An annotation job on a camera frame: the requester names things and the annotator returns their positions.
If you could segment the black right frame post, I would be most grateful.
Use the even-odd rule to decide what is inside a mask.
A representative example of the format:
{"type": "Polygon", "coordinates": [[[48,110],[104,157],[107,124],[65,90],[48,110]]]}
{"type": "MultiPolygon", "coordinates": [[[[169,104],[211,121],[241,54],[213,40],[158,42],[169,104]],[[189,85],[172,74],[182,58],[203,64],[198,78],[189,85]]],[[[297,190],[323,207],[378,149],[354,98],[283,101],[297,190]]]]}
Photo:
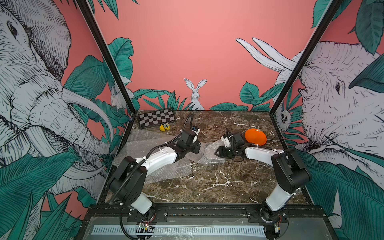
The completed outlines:
{"type": "Polygon", "coordinates": [[[280,106],[285,96],[287,95],[288,91],[291,89],[292,85],[298,78],[300,71],[303,69],[304,65],[306,64],[307,60],[311,56],[316,45],[322,38],[324,32],[326,31],[327,27],[329,26],[330,22],[332,21],[333,17],[335,16],[337,10],[342,5],[342,3],[343,3],[342,0],[333,0],[333,1],[330,1],[329,4],[327,5],[325,12],[321,17],[320,22],[316,26],[316,29],[313,32],[308,44],[306,45],[306,48],[304,49],[299,61],[295,65],[294,69],[292,70],[292,73],[290,74],[287,82],[285,83],[276,102],[274,103],[273,107],[269,111],[270,116],[276,113],[278,107],[280,106]]]}

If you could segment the bubble plate bundle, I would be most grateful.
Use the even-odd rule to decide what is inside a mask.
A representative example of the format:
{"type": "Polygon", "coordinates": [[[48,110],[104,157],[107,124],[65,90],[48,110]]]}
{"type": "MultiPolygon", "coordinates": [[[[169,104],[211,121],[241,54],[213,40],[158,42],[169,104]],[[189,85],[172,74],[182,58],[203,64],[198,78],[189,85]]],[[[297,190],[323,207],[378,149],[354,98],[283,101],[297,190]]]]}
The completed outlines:
{"type": "Polygon", "coordinates": [[[203,165],[216,165],[224,164],[225,158],[220,158],[215,155],[215,152],[220,146],[224,146],[221,140],[217,140],[212,143],[201,143],[201,148],[198,154],[192,152],[186,154],[186,158],[192,162],[203,164],[203,165]]]}

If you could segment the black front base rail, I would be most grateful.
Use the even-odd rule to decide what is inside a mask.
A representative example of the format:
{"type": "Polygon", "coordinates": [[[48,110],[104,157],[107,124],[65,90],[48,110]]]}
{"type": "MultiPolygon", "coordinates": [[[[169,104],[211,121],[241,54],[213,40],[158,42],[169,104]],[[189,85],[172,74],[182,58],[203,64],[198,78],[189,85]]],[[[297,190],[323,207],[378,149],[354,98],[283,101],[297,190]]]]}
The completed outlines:
{"type": "MultiPolygon", "coordinates": [[[[122,206],[109,206],[108,204],[92,205],[85,221],[92,217],[118,218],[133,223],[169,223],[171,218],[213,218],[224,220],[227,218],[246,219],[249,223],[266,225],[269,222],[262,219],[260,204],[213,204],[213,203],[155,203],[147,214],[137,210],[130,210],[122,206]]],[[[287,223],[294,218],[326,218],[322,207],[316,205],[287,205],[283,207],[274,218],[273,223],[282,221],[287,223]]]]}

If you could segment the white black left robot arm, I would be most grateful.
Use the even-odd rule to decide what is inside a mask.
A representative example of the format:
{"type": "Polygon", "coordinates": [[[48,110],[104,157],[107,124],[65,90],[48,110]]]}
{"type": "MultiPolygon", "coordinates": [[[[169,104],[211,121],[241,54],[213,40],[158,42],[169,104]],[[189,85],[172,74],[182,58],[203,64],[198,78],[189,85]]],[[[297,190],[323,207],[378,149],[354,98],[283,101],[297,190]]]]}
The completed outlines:
{"type": "Polygon", "coordinates": [[[152,212],[153,202],[143,193],[146,178],[181,160],[187,153],[198,154],[201,147],[199,133],[200,129],[192,126],[182,130],[171,141],[153,147],[144,157],[125,157],[107,183],[109,191],[113,193],[109,204],[127,206],[142,215],[152,212]]]}

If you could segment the black white chessboard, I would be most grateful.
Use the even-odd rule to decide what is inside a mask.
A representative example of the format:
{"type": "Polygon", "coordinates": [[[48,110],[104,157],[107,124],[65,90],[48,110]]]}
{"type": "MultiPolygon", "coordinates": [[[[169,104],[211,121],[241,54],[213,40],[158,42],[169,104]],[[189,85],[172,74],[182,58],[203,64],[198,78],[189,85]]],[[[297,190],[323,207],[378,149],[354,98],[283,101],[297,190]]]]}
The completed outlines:
{"type": "Polygon", "coordinates": [[[139,115],[139,129],[159,127],[162,124],[176,121],[176,115],[172,108],[157,110],[139,115]]]}

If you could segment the pink bubble bundle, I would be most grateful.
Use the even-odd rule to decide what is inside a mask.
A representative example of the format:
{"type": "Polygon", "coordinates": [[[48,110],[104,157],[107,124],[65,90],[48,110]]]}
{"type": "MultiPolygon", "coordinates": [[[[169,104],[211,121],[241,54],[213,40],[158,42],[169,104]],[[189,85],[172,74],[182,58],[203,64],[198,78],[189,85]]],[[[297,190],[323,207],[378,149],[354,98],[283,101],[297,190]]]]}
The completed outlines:
{"type": "MultiPolygon", "coordinates": [[[[113,165],[118,167],[123,158],[131,156],[133,158],[139,158],[145,156],[151,148],[163,144],[168,138],[159,138],[151,140],[141,140],[134,142],[127,142],[122,150],[113,160],[113,165]]],[[[146,177],[145,184],[156,183],[164,180],[181,178],[192,173],[190,160],[183,158],[176,163],[166,165],[146,177]]]]}

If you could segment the orange dinner plate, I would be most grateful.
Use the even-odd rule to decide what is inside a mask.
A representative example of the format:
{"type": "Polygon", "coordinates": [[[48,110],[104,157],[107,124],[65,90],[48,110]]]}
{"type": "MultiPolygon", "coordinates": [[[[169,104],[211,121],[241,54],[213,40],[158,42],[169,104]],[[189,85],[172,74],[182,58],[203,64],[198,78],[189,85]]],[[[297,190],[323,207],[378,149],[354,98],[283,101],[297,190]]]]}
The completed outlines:
{"type": "Polygon", "coordinates": [[[263,146],[267,143],[267,136],[259,129],[248,129],[245,132],[245,138],[248,143],[263,146]]]}

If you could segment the black frame post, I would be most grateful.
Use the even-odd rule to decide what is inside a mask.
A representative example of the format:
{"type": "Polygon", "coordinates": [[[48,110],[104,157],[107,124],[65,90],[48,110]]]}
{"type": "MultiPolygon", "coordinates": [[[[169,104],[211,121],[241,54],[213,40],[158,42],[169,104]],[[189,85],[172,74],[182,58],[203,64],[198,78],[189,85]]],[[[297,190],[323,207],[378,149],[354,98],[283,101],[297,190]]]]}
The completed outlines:
{"type": "Polygon", "coordinates": [[[316,29],[313,32],[308,44],[306,45],[306,48],[304,49],[299,61],[295,65],[294,69],[292,70],[292,73],[290,74],[287,82],[285,83],[276,102],[274,103],[273,107],[269,111],[270,116],[276,113],[278,107],[280,106],[285,96],[287,95],[288,91],[291,89],[292,85],[298,78],[300,71],[303,69],[304,65],[306,64],[307,60],[311,56],[316,45],[322,38],[324,32],[326,31],[327,27],[329,26],[330,22],[332,21],[333,17],[335,16],[337,10],[342,5],[342,3],[343,3],[342,0],[333,0],[333,1],[330,1],[329,4],[327,5],[325,12],[321,17],[320,22],[316,26],[316,29]]]}
{"type": "Polygon", "coordinates": [[[102,56],[105,60],[105,62],[107,63],[107,66],[109,68],[109,70],[111,71],[111,74],[115,80],[115,82],[117,83],[118,85],[118,88],[119,90],[121,91],[121,94],[127,104],[127,107],[128,109],[130,110],[130,112],[132,114],[135,114],[137,111],[135,110],[135,107],[127,93],[127,89],[125,87],[125,85],[123,84],[123,81],[122,81],[122,78],[121,78],[121,75],[119,73],[119,70],[117,68],[117,65],[111,55],[111,52],[108,48],[108,45],[106,44],[106,41],[102,35],[102,32],[100,30],[100,28],[98,27],[98,24],[97,24],[97,21],[95,20],[94,16],[93,16],[93,13],[92,13],[92,9],[90,8],[89,6],[89,3],[88,1],[84,1],[84,0],[76,0],[76,3],[77,5],[79,6],[79,9],[102,53],[102,56]]]}

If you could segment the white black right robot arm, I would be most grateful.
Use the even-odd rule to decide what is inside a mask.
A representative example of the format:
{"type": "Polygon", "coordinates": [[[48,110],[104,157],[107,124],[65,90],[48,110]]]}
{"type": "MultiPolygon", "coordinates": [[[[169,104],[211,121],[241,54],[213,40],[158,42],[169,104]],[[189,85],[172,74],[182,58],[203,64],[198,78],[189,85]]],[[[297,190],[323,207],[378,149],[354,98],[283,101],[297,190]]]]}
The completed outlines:
{"type": "Polygon", "coordinates": [[[304,161],[294,149],[270,150],[248,143],[241,134],[226,133],[221,137],[224,143],[215,155],[220,158],[256,160],[273,167],[277,185],[264,200],[263,210],[272,213],[282,209],[297,189],[304,187],[312,178],[304,161]]]}

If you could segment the black left frame post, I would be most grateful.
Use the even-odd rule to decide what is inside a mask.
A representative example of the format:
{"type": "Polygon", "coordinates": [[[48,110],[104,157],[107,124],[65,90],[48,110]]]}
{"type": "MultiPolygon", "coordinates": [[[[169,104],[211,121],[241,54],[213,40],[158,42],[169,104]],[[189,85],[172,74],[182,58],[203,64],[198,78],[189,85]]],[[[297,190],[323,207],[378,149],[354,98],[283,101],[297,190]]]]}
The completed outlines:
{"type": "Polygon", "coordinates": [[[79,9],[102,53],[102,56],[105,60],[105,62],[107,63],[107,66],[109,68],[109,70],[111,71],[111,74],[115,80],[115,82],[117,83],[118,85],[118,88],[119,90],[121,91],[121,94],[127,104],[127,107],[128,109],[130,110],[130,112],[132,114],[135,114],[137,111],[135,110],[135,107],[127,93],[127,89],[125,87],[125,85],[123,84],[123,81],[122,81],[122,78],[121,78],[121,75],[119,73],[119,70],[117,68],[117,65],[111,55],[111,52],[108,48],[108,45],[106,44],[106,41],[102,35],[102,32],[100,30],[100,28],[98,27],[98,24],[97,24],[97,21],[95,20],[94,16],[93,16],[93,13],[92,13],[92,9],[90,8],[89,6],[89,3],[88,1],[84,1],[84,0],[76,0],[76,3],[77,5],[79,6],[79,9]]]}

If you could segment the clear bubble wrap sheet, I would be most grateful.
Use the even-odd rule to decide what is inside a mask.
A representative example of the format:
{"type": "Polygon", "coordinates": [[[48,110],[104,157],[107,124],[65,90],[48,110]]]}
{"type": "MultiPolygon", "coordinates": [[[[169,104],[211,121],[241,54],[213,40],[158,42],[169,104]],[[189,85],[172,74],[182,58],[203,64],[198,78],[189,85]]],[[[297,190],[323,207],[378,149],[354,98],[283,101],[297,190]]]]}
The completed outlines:
{"type": "Polygon", "coordinates": [[[174,135],[167,135],[165,133],[131,130],[126,144],[114,158],[112,164],[117,167],[127,156],[131,156],[134,159],[144,157],[153,147],[164,144],[174,137],[174,135]]]}

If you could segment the small yellow toy block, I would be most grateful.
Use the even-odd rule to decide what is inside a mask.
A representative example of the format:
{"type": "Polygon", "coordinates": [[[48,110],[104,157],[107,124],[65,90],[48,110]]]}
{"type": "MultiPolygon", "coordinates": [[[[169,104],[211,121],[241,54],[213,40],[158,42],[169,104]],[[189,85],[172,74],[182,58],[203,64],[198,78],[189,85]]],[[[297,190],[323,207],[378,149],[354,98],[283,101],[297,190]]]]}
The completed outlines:
{"type": "Polygon", "coordinates": [[[168,123],[161,124],[159,127],[160,131],[162,131],[162,132],[169,131],[170,128],[171,128],[171,126],[168,123]]]}

